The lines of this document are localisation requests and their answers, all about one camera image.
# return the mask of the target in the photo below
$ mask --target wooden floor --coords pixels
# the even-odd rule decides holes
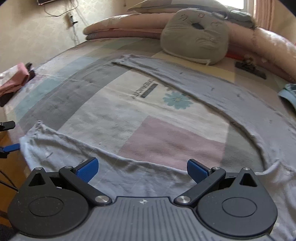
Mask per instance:
[[[11,145],[9,135],[6,133],[3,139],[0,141],[0,146],[4,147]],[[19,188],[26,179],[25,173],[29,173],[28,166],[21,154],[21,152],[14,151],[8,155],[7,159],[0,159],[0,169],[3,171]],[[9,183],[9,181],[0,173],[0,180]],[[15,196],[16,191],[0,184],[0,214],[1,211],[7,212],[7,208]],[[0,224],[10,226],[7,219],[0,216]]]

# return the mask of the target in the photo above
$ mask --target blue gripper pad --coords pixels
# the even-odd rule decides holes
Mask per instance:
[[[3,147],[4,152],[11,152],[11,151],[19,150],[19,149],[20,149],[19,143]]]
[[[99,161],[93,157],[73,168],[74,174],[80,177],[83,181],[89,182],[99,171]]]
[[[194,159],[190,159],[187,162],[187,173],[196,183],[199,183],[210,175],[211,169]]]

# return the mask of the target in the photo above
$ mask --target patterned wallpaper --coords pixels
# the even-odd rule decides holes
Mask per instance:
[[[78,0],[72,11],[80,42],[85,41],[85,25],[104,18],[125,14],[128,7],[140,0]],[[66,10],[69,0],[58,0],[46,5],[47,12],[59,15]],[[0,72],[19,62],[34,66],[74,46],[73,31],[65,15],[50,17],[36,0],[6,0],[0,6]]]

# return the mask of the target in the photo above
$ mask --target sunlight from window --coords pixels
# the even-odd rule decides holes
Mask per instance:
[[[223,5],[235,7],[238,9],[244,9],[244,0],[217,0]]]

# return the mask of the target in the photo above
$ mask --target grey ribbed panel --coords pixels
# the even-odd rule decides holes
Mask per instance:
[[[12,241],[37,241],[16,235]],[[173,205],[167,197],[118,197],[106,207],[96,207],[71,233],[50,241],[226,241],[202,226],[190,208]],[[268,236],[254,241],[273,241]]]

